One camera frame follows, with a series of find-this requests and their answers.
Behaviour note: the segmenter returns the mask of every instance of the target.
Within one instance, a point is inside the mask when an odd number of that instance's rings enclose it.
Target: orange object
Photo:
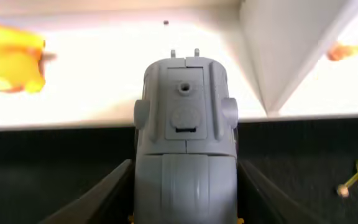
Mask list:
[[[45,80],[38,62],[45,46],[36,34],[0,26],[0,90],[40,91]]]
[[[358,46],[351,45],[342,45],[340,43],[335,43],[334,47],[332,47],[328,53],[328,59],[332,61],[339,61],[350,56],[353,56],[358,53]]]

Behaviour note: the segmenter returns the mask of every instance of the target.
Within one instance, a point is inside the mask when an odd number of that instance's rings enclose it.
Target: gray toy vehicle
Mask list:
[[[217,61],[159,60],[134,110],[136,224],[237,223],[236,100]]]

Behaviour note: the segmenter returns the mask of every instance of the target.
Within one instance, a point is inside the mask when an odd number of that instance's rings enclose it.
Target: black surface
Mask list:
[[[78,198],[134,156],[133,128],[0,132],[0,223],[35,223]],[[358,119],[239,126],[247,159],[300,206],[332,223],[358,221],[334,189],[355,172]]]

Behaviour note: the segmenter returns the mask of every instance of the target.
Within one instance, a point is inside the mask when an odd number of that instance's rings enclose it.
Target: white surface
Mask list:
[[[358,45],[358,16],[338,40]],[[277,116],[358,116],[358,55],[339,62],[321,57]]]
[[[274,114],[358,11],[358,0],[246,0],[242,27],[265,108]]]
[[[0,15],[238,4],[239,0],[0,0]]]
[[[164,27],[163,20],[170,25]],[[254,93],[237,7],[9,16],[0,22],[41,33],[56,59],[45,65],[39,94],[0,93],[0,128],[130,125],[145,69],[170,56],[221,62],[240,119],[265,112]]]

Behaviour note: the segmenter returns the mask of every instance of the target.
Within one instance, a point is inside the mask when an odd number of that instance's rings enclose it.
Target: round hole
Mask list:
[[[189,91],[190,90],[190,84],[189,83],[180,84],[180,90],[181,91]]]

